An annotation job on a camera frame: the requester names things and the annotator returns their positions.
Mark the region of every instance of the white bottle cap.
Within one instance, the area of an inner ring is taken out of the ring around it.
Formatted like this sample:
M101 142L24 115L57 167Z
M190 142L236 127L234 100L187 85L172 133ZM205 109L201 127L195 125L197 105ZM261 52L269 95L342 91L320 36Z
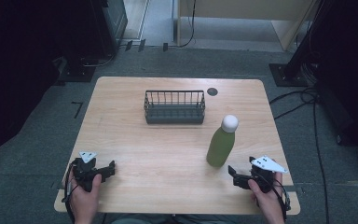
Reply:
M222 129L226 133L234 133L238 127L238 119L234 115L226 115L222 121Z

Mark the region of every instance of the table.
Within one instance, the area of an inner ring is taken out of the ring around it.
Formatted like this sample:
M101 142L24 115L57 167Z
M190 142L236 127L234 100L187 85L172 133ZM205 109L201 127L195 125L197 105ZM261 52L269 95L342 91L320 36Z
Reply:
M209 88L217 95L209 95ZM204 90L203 123L146 124L146 90ZM236 142L226 164L213 168L206 153L226 114L240 121ZM259 214L251 191L233 186L227 166L249 175L249 156L268 155L289 168L263 83L251 79L101 77L69 162L79 151L97 152L97 168L112 160L117 164L116 175L101 186L104 213ZM283 184L293 186L290 169ZM61 189L54 204L60 212L66 211L62 197ZM296 215L296 192L290 197L288 215Z
M181 45L181 17L191 17L194 0L177 0L177 45ZM269 20L282 48L293 43L317 0L198 0L196 17Z

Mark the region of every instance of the bottle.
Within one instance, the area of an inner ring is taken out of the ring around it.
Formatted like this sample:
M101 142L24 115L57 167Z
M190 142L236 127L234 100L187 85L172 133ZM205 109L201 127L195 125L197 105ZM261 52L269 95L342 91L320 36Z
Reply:
M238 123L238 119L233 115L227 115L223 118L221 127L213 134L208 154L206 155L206 161L210 165L220 167L225 164L229 153L234 147L235 131Z

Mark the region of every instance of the hand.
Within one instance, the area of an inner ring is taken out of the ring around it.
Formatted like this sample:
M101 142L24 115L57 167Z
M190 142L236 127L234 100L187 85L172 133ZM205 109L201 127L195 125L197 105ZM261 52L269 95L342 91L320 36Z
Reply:
M275 179L282 183L282 173L275 173ZM282 224L284 223L281 205L278 202L277 195L273 190L268 193L263 193L257 183L250 179L248 180L249 187L252 194L252 199L258 201L258 206L261 209L268 224ZM282 188L276 188L278 194L282 197Z
M78 186L76 180L73 178L74 174L69 174L71 180L72 191L71 195L71 208L75 216L75 223L85 224L91 223L97 213L98 208L98 194L100 191L102 176L96 175L92 180L91 192L86 192L82 187Z

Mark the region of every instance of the black wire basket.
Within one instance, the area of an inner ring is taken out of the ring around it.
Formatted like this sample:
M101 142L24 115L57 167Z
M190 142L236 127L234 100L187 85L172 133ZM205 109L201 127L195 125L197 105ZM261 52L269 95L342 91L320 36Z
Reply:
M146 91L144 108L148 124L202 124L204 91Z

